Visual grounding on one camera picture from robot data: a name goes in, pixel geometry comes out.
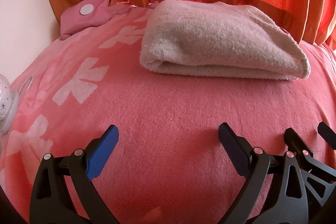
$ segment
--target white flower pattern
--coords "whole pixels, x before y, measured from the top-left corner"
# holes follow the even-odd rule
[[[40,114],[27,132],[12,131],[9,135],[6,157],[21,152],[21,158],[28,181],[34,184],[35,176],[41,159],[45,153],[50,152],[52,140],[43,140],[41,137],[48,128],[47,119]]]
[[[73,78],[55,93],[52,98],[53,101],[56,104],[61,105],[65,102],[70,93],[72,93],[76,100],[80,104],[83,104],[83,102],[98,87],[96,84],[87,82],[86,80],[101,81],[109,69],[109,66],[92,69],[98,60],[98,58],[86,58]]]
[[[142,35],[144,34],[144,28],[134,30],[136,27],[137,26],[126,26],[122,28],[117,35],[106,40],[103,44],[99,46],[99,48],[111,48],[117,42],[122,42],[122,43],[132,45],[133,43],[138,41],[140,38],[142,38]]]

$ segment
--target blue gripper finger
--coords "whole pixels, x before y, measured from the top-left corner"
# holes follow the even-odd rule
[[[117,145],[118,140],[118,128],[114,125],[110,125],[99,139],[96,149],[87,159],[86,176],[90,181],[100,175],[113,149]]]

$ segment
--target pink fleece blanket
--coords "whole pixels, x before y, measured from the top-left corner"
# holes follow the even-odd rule
[[[35,77],[0,157],[1,186],[26,220],[42,156],[84,148],[110,124],[119,128],[119,143],[93,183],[122,224],[218,222],[244,182],[218,140],[222,122],[277,155],[293,127],[318,160],[336,167],[316,132],[321,121],[336,129],[335,55],[327,46],[300,44],[311,64],[305,80],[163,75],[139,64],[151,12],[132,7],[57,39],[13,83],[17,89]]]

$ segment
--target fleece texture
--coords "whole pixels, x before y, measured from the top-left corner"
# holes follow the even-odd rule
[[[273,155],[287,151],[283,134],[292,127],[315,159],[336,167],[335,151],[316,131],[321,121],[336,130],[336,56],[327,45],[300,43],[311,74],[295,81],[155,73],[139,64],[152,12],[129,7],[102,26],[56,39],[12,84],[18,90],[34,77],[0,155],[0,185],[27,223],[43,155],[70,155],[111,124],[119,142],[92,183],[122,224],[218,223],[245,182],[218,138],[222,122]]]
[[[310,64],[290,34],[250,5],[165,0],[148,19],[140,63],[160,73],[294,80]]]

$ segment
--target white wall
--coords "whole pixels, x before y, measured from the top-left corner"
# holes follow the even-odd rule
[[[9,82],[57,37],[49,0],[0,0],[0,74]]]

